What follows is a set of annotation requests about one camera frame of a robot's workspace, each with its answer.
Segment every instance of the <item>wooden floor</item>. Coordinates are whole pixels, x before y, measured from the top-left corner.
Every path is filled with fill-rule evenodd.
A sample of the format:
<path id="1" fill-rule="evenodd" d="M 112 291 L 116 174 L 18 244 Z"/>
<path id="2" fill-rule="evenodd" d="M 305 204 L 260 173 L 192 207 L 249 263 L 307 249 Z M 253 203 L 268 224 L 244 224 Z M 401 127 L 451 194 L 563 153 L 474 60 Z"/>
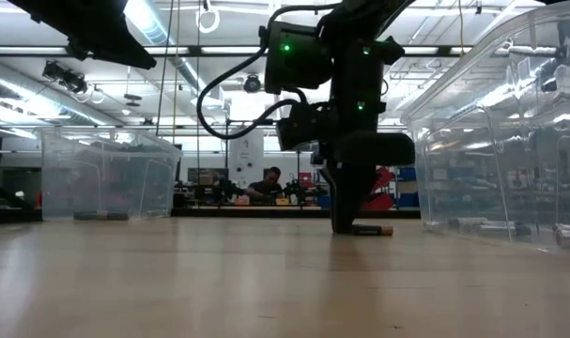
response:
<path id="1" fill-rule="evenodd" d="M 570 257 L 394 225 L 0 227 L 0 338 L 570 337 Z"/>

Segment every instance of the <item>person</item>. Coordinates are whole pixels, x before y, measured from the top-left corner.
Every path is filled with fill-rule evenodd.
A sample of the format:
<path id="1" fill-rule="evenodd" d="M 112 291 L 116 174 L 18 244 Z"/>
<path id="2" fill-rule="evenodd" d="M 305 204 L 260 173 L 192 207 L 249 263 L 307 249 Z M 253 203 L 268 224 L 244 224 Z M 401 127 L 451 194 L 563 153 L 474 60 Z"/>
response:
<path id="1" fill-rule="evenodd" d="M 281 170 L 278 167 L 271 167 L 266 172 L 264 180 L 250 184 L 249 188 L 245 189 L 245 194 L 254 200 L 266 199 L 275 193 L 280 194 L 283 191 L 283 187 L 278 184 L 280 177 Z"/>

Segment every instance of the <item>transparent plastic container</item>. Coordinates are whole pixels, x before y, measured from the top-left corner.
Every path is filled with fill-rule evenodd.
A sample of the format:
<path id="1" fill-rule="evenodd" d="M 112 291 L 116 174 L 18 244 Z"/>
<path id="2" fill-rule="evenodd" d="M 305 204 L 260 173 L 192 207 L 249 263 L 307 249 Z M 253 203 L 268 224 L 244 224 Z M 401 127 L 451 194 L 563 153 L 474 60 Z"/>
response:
<path id="1" fill-rule="evenodd" d="M 402 122 L 428 229 L 570 247 L 570 2 L 492 31 Z"/>
<path id="2" fill-rule="evenodd" d="M 45 221 L 170 215 L 181 152 L 168 142 L 146 131 L 37 131 Z"/>

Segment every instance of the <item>man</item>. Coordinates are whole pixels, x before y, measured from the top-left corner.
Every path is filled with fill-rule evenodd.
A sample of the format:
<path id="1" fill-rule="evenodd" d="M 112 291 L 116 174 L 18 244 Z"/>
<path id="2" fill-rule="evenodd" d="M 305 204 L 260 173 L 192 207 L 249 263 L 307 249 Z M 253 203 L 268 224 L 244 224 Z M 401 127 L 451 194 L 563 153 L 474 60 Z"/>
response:
<path id="1" fill-rule="evenodd" d="M 271 167 L 263 181 L 252 183 L 249 188 L 245 189 L 245 194 L 252 200 L 267 199 L 275 193 L 280 194 L 283 188 L 278 184 L 281 177 L 281 170 L 277 167 Z"/>

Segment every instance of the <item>ceiling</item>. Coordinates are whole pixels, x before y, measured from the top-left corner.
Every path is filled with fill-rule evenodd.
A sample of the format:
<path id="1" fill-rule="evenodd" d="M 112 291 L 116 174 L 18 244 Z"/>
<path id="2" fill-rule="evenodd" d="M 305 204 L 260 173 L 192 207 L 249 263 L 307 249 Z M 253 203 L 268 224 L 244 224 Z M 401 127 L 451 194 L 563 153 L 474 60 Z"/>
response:
<path id="1" fill-rule="evenodd" d="M 160 34 L 169 31 L 170 41 L 178 46 L 255 46 L 258 43 L 257 30 L 266 24 L 269 15 L 275 8 L 289 5 L 324 5 L 332 0 L 223 0 L 211 1 L 210 12 L 203 13 L 199 1 L 175 1 L 175 10 L 170 23 L 170 0 L 130 0 L 127 8 L 127 22 L 132 34 L 146 46 L 158 46 L 158 40 L 153 38 L 157 29 L 149 20 L 157 20 L 161 27 Z M 457 0 L 418 0 L 407 8 L 400 17 L 387 29 L 381 39 L 393 36 L 395 40 L 406 46 L 460 46 L 460 32 L 463 31 L 463 43 L 477 43 L 487 32 L 518 14 L 541 6 L 530 0 L 464 0 L 462 4 L 463 21 L 460 20 L 460 10 Z M 482 13 L 477 14 L 477 7 L 482 7 Z M 211 30 L 201 33 L 197 28 L 195 15 L 202 12 L 201 29 Z M 283 16 L 282 21 L 316 25 L 320 12 L 296 12 Z M 5 0 L 0 0 L 0 46 L 12 47 L 57 47 L 66 44 L 66 37 L 57 33 L 49 26 L 37 24 L 29 16 L 22 13 Z M 36 96 L 44 96 L 48 100 L 59 100 L 62 104 L 74 104 L 77 108 L 68 111 L 86 111 L 80 118 L 71 119 L 39 119 L 41 124 L 98 124 L 86 120 L 94 116 L 102 124 L 139 125 L 145 118 L 153 118 L 157 122 L 160 112 L 160 123 L 172 125 L 196 124 L 194 119 L 194 103 L 196 95 L 195 83 L 192 83 L 177 71 L 177 62 L 186 64 L 186 71 L 199 79 L 199 86 L 209 83 L 228 69 L 236 66 L 246 57 L 229 55 L 228 50 L 218 50 L 221 56 L 188 56 L 182 58 L 157 57 L 158 66 L 151 70 L 129 69 L 126 66 L 111 64 L 103 61 L 87 59 L 83 62 L 68 57 L 20 54 L 19 48 L 15 53 L 0 56 L 0 74 L 5 82 L 15 85 L 32 81 L 30 91 Z M 88 91 L 84 95 L 75 96 L 57 83 L 49 83 L 41 73 L 47 61 L 56 61 L 65 69 L 83 74 L 88 83 Z M 455 62 L 456 57 L 406 57 L 386 70 L 385 79 L 388 85 L 385 96 L 388 102 L 388 112 L 382 115 L 381 124 L 399 124 L 398 118 L 410 103 L 416 100 L 430 85 L 440 78 Z M 265 93 L 247 94 L 242 90 L 242 83 L 249 74 L 257 74 L 263 80 L 265 58 L 243 71 L 230 77 L 222 84 L 222 91 L 215 91 L 204 110 L 210 116 L 210 121 L 223 123 L 225 109 L 222 101 L 229 104 L 246 103 L 245 109 L 233 109 L 231 118 L 253 119 L 265 106 L 280 98 Z M 329 84 L 322 85 L 318 90 L 305 91 L 309 100 L 326 100 L 329 96 Z M 124 94 L 133 94 L 143 98 L 140 106 L 130 107 L 129 100 Z M 18 113 L 32 115 L 37 120 L 39 113 L 18 110 Z M 11 123 L 0 119 L 0 124 Z"/>

